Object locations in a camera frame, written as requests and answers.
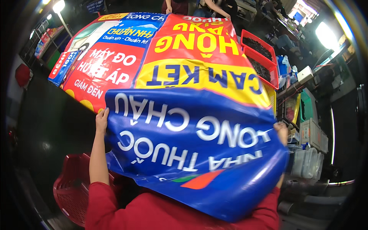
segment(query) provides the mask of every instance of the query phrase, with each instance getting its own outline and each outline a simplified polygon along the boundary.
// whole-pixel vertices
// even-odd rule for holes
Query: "bright light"
[[[335,34],[324,22],[321,22],[317,27],[316,35],[322,45],[327,49],[333,49],[334,51],[339,49],[339,43]]]
[[[54,10],[55,13],[60,13],[60,11],[62,11],[65,7],[65,2],[64,0],[60,0],[57,3],[55,3],[55,5],[52,7],[52,9]]]
[[[331,107],[331,119],[332,119],[332,156],[331,156],[331,164],[333,164],[333,158],[335,157],[335,120],[333,118],[332,107]]]
[[[344,30],[346,37],[349,40],[351,40],[353,38],[353,33],[351,32],[351,29],[349,25],[347,24],[345,18],[339,12],[335,12],[335,17],[337,21],[340,23],[342,29]]]
[[[303,0],[297,0],[297,3],[299,3],[302,6],[304,6],[305,8],[307,8],[313,14],[318,14],[317,11],[315,11],[312,7],[308,6]]]
[[[35,33],[35,30],[32,30],[31,35],[29,36],[29,39],[31,40],[31,38],[33,37],[33,34]]]

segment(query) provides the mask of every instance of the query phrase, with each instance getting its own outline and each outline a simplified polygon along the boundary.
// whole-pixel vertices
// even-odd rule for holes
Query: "red plastic basket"
[[[269,60],[265,60],[266,57],[256,52],[254,49],[244,47],[244,54],[247,57],[250,57],[254,59],[256,62],[261,64],[263,67],[265,67],[270,72],[270,82],[268,82],[266,79],[262,78],[262,76],[259,76],[259,78],[267,85],[271,86],[273,89],[278,90],[279,89],[279,75],[277,73],[277,66],[275,66],[272,62]]]
[[[252,33],[249,33],[248,31],[246,30],[242,30],[241,31],[241,39],[240,39],[240,44],[242,46],[246,46],[248,47],[249,49],[251,49],[249,46],[245,45],[243,43],[243,38],[250,38],[250,39],[253,39],[254,41],[258,42],[259,44],[261,44],[264,48],[266,48],[266,50],[268,50],[268,52],[271,53],[271,57],[272,57],[272,62],[277,65],[277,59],[276,59],[276,55],[275,55],[275,50],[273,49],[272,46],[270,46],[269,44],[267,44],[267,42],[265,42],[264,40],[260,39],[259,37],[255,36],[254,34]]]
[[[264,48],[266,48],[271,53],[272,60],[275,60],[275,62],[269,60],[267,57],[263,56],[262,54],[258,53],[254,49],[252,49],[249,46],[245,45],[243,43],[243,38],[244,37],[245,38],[251,38],[254,41],[259,42]],[[243,47],[244,54],[247,57],[250,57],[250,58],[254,59],[256,62],[258,62],[259,64],[264,66],[270,72],[270,82],[268,82],[267,80],[262,78],[262,76],[260,76],[259,78],[264,83],[266,83],[267,85],[269,85],[272,88],[278,90],[279,89],[279,75],[278,75],[278,72],[277,72],[277,60],[276,60],[276,55],[275,55],[275,51],[274,51],[273,47],[270,46],[269,44],[267,44],[262,39],[258,38],[257,36],[249,33],[246,30],[242,30],[242,32],[241,32],[240,44]]]

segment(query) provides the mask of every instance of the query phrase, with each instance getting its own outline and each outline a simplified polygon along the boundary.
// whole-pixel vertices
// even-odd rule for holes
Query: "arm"
[[[286,124],[279,122],[273,125],[279,139],[283,145],[287,145],[287,135],[289,133]],[[279,229],[279,215],[277,213],[277,200],[280,195],[280,188],[284,180],[284,174],[276,187],[257,205],[250,217],[236,223],[241,228],[248,229]]]
[[[117,201],[109,186],[109,171],[105,157],[104,135],[109,108],[96,115],[96,135],[89,160],[88,207],[85,228],[88,230],[115,229]]]
[[[214,4],[212,0],[205,0],[205,3],[208,5],[209,8],[213,9],[214,11],[216,11],[219,14],[221,14],[225,18],[230,19],[230,15],[228,13],[226,13],[225,11],[223,11],[216,4]]]
[[[165,0],[165,1],[166,1],[166,5],[167,5],[166,14],[172,13],[173,8],[171,7],[171,0]]]
[[[109,171],[105,157],[105,132],[109,108],[96,115],[96,135],[89,160],[90,183],[102,182],[109,185]]]

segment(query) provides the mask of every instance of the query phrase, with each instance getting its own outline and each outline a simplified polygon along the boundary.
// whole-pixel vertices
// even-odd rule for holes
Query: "sign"
[[[218,219],[249,214],[287,166],[270,110],[184,87],[111,89],[105,100],[108,168]]]
[[[70,67],[80,52],[80,50],[73,52],[62,52],[54,68],[51,70],[48,80],[54,83],[56,86],[60,86],[60,84],[65,80],[70,71]]]
[[[60,87],[110,108],[110,170],[228,222],[274,188],[289,155],[230,20],[105,15],[69,42],[78,50]]]
[[[87,5],[87,10],[90,13],[97,13],[100,10],[103,10],[105,5],[104,5],[104,1],[105,0],[97,0],[94,2],[91,2]]]

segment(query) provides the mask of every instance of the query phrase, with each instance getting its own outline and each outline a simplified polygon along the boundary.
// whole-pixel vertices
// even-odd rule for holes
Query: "green plastic basket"
[[[312,101],[311,98],[304,92],[304,90],[300,93],[300,99],[304,103],[304,116],[305,119],[302,117],[302,108],[301,108],[301,102],[300,102],[300,123],[305,122],[309,120],[310,118],[313,118],[313,108],[312,108]]]

